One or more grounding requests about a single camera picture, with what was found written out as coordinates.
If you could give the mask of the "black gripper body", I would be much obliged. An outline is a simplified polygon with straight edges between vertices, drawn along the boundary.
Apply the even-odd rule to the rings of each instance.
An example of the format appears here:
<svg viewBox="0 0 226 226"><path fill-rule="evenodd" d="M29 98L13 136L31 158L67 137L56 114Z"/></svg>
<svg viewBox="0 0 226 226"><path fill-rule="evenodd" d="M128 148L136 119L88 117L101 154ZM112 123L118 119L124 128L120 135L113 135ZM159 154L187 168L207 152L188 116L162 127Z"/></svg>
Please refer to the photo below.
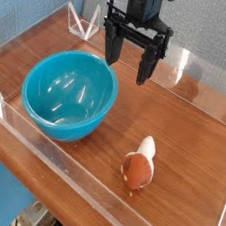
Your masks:
<svg viewBox="0 0 226 226"><path fill-rule="evenodd" d="M159 47L161 59L166 57L169 40L174 35L171 27L166 25L159 15L155 15L147 21L140 21L135 16L131 16L127 11L127 3L117 0L107 1L107 16L104 17L105 36L108 47L112 47L112 42L119 36L128 38L137 46L145 47L151 40L143 31L153 31L156 36L162 37L161 47Z"/></svg>

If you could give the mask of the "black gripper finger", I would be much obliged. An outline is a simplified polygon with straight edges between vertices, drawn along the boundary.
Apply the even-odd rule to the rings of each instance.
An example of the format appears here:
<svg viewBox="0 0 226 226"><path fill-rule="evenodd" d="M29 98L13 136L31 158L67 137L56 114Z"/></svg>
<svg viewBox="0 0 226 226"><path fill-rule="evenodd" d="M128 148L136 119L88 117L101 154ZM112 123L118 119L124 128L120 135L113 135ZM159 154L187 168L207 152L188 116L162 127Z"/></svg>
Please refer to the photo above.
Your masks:
<svg viewBox="0 0 226 226"><path fill-rule="evenodd" d="M154 68L157 65L158 60L161 58L163 43L163 36L155 35L152 42L149 43L147 48L144 50L139 65L139 72L137 73L136 83L138 85L143 85L148 78L151 78Z"/></svg>
<svg viewBox="0 0 226 226"><path fill-rule="evenodd" d="M121 54L124 38L119 31L118 25L108 20L105 24L105 59L107 64L113 64L118 61Z"/></svg>

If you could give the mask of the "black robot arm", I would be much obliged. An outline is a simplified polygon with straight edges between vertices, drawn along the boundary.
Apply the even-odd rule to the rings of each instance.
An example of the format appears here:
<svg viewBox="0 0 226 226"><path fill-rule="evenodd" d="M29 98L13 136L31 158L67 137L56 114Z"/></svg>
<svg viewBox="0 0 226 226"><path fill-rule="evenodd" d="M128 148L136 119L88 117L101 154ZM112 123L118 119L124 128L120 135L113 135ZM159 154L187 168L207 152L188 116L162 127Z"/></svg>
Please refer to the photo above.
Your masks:
<svg viewBox="0 0 226 226"><path fill-rule="evenodd" d="M107 5L103 24L107 64L118 61L125 39L137 44L144 53L136 83L143 85L151 78L158 61L165 58L169 40L174 35L172 28L159 17L162 0L128 0L127 10L121 9L115 0L109 0Z"/></svg>

